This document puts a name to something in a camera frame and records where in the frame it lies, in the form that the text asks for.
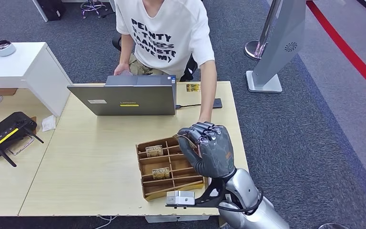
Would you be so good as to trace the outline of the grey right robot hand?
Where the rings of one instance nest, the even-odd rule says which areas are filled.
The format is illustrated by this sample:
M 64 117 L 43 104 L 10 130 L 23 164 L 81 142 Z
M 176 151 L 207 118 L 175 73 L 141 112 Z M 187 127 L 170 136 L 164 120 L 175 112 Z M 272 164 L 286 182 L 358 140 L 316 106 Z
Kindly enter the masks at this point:
M 233 145 L 225 126 L 197 122 L 180 129 L 174 137 L 199 175 L 225 178 L 235 171 Z

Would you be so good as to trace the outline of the person's right hand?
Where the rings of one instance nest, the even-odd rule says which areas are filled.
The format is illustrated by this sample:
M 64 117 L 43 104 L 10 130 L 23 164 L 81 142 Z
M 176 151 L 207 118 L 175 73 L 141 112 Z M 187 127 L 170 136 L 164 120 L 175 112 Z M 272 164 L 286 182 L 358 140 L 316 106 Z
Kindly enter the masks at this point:
M 120 75 L 122 73 L 130 73 L 130 66 L 128 63 L 120 63 L 114 69 L 113 75 Z

